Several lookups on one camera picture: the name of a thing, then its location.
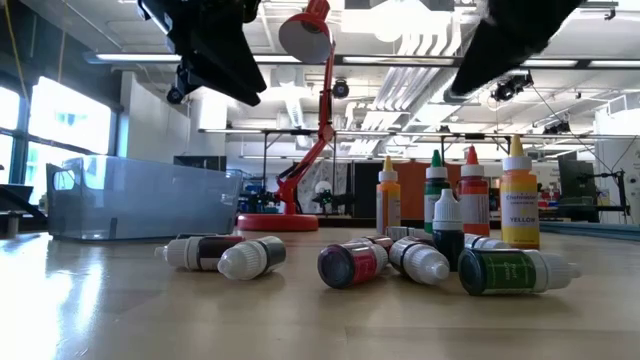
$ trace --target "red desk lamp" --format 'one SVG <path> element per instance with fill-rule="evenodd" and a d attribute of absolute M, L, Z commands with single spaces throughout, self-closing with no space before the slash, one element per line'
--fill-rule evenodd
<path fill-rule="evenodd" d="M 320 95 L 320 119 L 318 142 L 294 168 L 278 178 L 276 197 L 284 202 L 284 214 L 243 214 L 238 217 L 240 230 L 253 231 L 316 231 L 318 218 L 315 215 L 296 214 L 294 191 L 324 147 L 334 135 L 331 127 L 331 80 L 335 42 L 331 30 L 325 23 L 329 14 L 327 0 L 310 0 L 304 13 L 289 18 L 280 27 L 280 44 L 285 51 L 305 64 L 326 62 L 324 85 Z"/>

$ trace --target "cable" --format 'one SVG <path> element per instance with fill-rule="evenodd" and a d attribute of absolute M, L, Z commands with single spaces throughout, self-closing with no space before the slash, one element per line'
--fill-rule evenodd
<path fill-rule="evenodd" d="M 64 12 L 62 14 L 62 41 L 60 41 L 60 57 L 58 58 L 58 84 L 62 84 L 62 64 L 64 62 L 64 48 L 67 40 L 67 24 L 65 19 L 67 18 L 67 0 L 62 0 L 64 3 Z"/>
<path fill-rule="evenodd" d="M 553 116 L 556 117 L 556 119 L 558 119 L 559 121 L 564 121 L 563 119 L 560 118 L 560 116 L 558 116 L 558 114 L 553 110 L 553 108 L 549 105 L 549 103 L 547 103 L 547 100 L 545 100 L 545 98 L 538 92 L 538 89 L 536 89 L 535 86 L 531 86 L 533 88 L 533 90 L 536 92 L 536 94 L 538 94 L 538 97 L 540 97 L 540 100 L 542 100 L 542 102 L 547 106 L 547 108 L 549 108 L 549 111 L 551 111 L 551 113 L 553 114 Z M 569 133 L 571 133 L 571 135 L 573 135 L 574 138 L 576 138 L 576 140 L 578 140 L 578 142 L 580 144 L 582 144 L 582 146 L 584 146 L 585 149 L 587 149 L 595 158 L 596 160 L 598 160 L 602 166 L 604 166 L 607 170 L 609 170 L 610 173 L 614 173 L 614 171 L 607 166 L 607 164 L 605 164 L 604 161 L 602 161 L 602 159 L 600 159 L 595 152 L 593 152 L 584 142 L 582 142 L 582 140 L 580 140 L 580 138 L 578 136 L 576 136 L 576 134 L 573 133 L 573 131 L 571 131 L 571 129 L 569 129 Z M 636 135 L 634 137 L 634 139 L 631 141 L 631 144 L 633 144 L 635 142 L 635 139 L 638 137 L 638 135 Z M 624 152 L 624 154 L 622 154 L 622 156 L 620 157 L 620 159 L 618 159 L 618 161 L 616 161 L 615 165 L 613 165 L 613 167 L 615 167 L 616 165 L 618 165 L 618 162 L 620 162 L 620 160 L 622 160 L 622 158 L 624 157 L 624 155 L 627 153 L 627 151 L 629 151 L 629 148 L 631 148 L 631 144 L 629 144 L 629 147 L 627 148 L 627 150 Z M 620 187 L 620 185 L 615 181 L 615 178 L 613 180 L 613 182 Z M 626 196 L 625 194 L 625 201 L 627 204 L 631 204 L 631 202 L 629 201 L 629 198 Z M 631 212 L 629 212 L 629 217 L 631 217 L 631 221 L 633 224 L 636 223 L 635 219 L 633 218 L 633 215 L 631 214 Z"/>
<path fill-rule="evenodd" d="M 29 92 L 27 91 L 27 85 L 24 81 L 24 74 L 22 73 L 22 65 L 20 64 L 20 56 L 18 54 L 18 45 L 16 44 L 16 36 L 13 33 L 13 25 L 11 25 L 11 13 L 9 11 L 9 1 L 4 3 L 4 15 L 7 19 L 7 27 L 9 28 L 9 37 L 11 38 L 11 46 L 13 47 L 13 57 L 16 59 L 16 67 L 18 68 L 18 77 L 20 78 L 20 85 L 22 85 L 22 92 L 24 99 L 27 101 L 27 107 L 31 107 L 31 101 L 29 100 Z"/>

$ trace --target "white wall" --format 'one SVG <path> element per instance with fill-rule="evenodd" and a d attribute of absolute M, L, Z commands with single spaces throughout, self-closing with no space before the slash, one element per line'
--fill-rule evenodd
<path fill-rule="evenodd" d="M 225 135 L 199 133 L 199 114 L 191 119 L 140 85 L 135 74 L 122 77 L 118 155 L 173 163 L 176 155 L 224 155 Z"/>

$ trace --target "ceiling light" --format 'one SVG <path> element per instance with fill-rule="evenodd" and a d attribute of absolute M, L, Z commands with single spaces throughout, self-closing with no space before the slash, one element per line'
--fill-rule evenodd
<path fill-rule="evenodd" d="M 297 60 L 296 58 L 290 55 L 254 55 L 253 59 L 258 64 L 279 64 L 279 63 L 299 64 L 300 63 L 300 60 Z"/>
<path fill-rule="evenodd" d="M 391 135 L 389 131 L 336 131 L 338 135 L 368 135 L 368 136 L 387 136 Z"/>
<path fill-rule="evenodd" d="M 522 63 L 522 66 L 526 67 L 574 67 L 578 63 L 577 60 L 560 60 L 560 59 L 529 59 Z"/>
<path fill-rule="evenodd" d="M 208 133 L 220 134 L 261 134 L 262 130 L 257 129 L 200 129 L 200 131 Z"/>
<path fill-rule="evenodd" d="M 640 68 L 640 60 L 593 60 L 591 64 L 589 64 L 590 68 L 599 68 L 599 67 L 630 67 L 630 68 Z"/>
<path fill-rule="evenodd" d="M 117 62 L 153 62 L 153 63 L 178 63 L 182 56 L 174 54 L 96 54 L 96 58 L 103 61 Z"/>
<path fill-rule="evenodd" d="M 342 58 L 345 64 L 359 65 L 405 65 L 405 66 L 424 66 L 432 67 L 451 66 L 454 59 L 446 57 L 403 57 L 403 56 L 345 56 Z"/>

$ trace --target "red label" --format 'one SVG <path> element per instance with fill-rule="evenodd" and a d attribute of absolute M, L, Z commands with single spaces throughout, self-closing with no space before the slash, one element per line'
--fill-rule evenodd
<path fill-rule="evenodd" d="M 355 264 L 355 275 L 353 284 L 369 281 L 376 276 L 377 261 L 376 256 L 371 247 L 362 247 L 358 249 L 350 249 Z"/>

